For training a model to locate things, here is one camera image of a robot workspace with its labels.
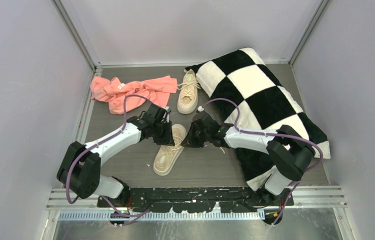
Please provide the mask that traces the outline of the beige sneaker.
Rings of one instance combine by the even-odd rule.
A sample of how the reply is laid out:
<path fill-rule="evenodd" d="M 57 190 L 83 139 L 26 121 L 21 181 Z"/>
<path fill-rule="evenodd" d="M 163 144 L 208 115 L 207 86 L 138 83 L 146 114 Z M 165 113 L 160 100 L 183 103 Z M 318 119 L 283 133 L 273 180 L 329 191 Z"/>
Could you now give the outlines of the beige sneaker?
<path fill-rule="evenodd" d="M 181 143 L 187 136 L 186 128 L 181 124 L 174 124 L 171 129 L 175 145 L 162 145 L 153 162 L 153 171 L 159 176 L 166 176 L 170 173 L 184 150 Z"/>
<path fill-rule="evenodd" d="M 177 100 L 179 113 L 187 115 L 194 112 L 198 105 L 198 91 L 201 89 L 201 85 L 192 69 L 185 73 L 182 83 L 177 85 L 177 89 L 179 90 Z"/>

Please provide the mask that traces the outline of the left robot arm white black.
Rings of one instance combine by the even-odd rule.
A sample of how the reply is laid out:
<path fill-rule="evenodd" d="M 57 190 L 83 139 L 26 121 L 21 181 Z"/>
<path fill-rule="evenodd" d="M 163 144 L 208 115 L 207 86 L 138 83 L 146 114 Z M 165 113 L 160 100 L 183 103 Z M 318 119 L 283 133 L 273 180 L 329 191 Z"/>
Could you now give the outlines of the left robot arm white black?
<path fill-rule="evenodd" d="M 56 178 L 65 186 L 70 204 L 91 195 L 107 197 L 117 207 L 128 203 L 126 183 L 101 174 L 102 166 L 114 155 L 151 138 L 161 146 L 174 146 L 169 107 L 151 104 L 139 116 L 126 117 L 123 125 L 88 143 L 75 141 L 68 146 Z"/>

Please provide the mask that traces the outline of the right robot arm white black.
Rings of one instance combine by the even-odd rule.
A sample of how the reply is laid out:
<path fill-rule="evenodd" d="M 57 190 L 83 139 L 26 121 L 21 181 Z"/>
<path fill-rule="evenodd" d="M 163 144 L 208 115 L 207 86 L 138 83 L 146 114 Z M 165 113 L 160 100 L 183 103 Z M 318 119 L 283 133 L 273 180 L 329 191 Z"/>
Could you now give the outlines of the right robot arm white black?
<path fill-rule="evenodd" d="M 268 155 L 276 171 L 258 186 L 263 188 L 261 200 L 270 206 L 281 199 L 282 191 L 291 182 L 302 179 L 315 156 L 312 142 L 300 137 L 288 125 L 268 131 L 242 130 L 234 124 L 219 124 L 207 112 L 201 111 L 193 117 L 181 146 L 202 148 L 206 142 L 218 148 L 241 148 Z"/>

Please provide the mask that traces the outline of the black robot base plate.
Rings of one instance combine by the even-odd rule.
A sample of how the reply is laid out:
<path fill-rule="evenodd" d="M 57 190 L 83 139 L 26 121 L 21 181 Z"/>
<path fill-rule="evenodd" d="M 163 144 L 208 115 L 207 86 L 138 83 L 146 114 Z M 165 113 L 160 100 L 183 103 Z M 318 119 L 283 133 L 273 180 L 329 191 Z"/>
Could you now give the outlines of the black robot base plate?
<path fill-rule="evenodd" d="M 293 206 L 288 197 L 289 188 L 273 196 L 266 190 L 253 191 L 249 187 L 132 187 L 118 198 L 98 198 L 97 206 L 114 206 L 137 213 L 210 213 L 220 209 L 222 213 L 249 213 L 260 208 L 281 209 L 283 204 Z"/>

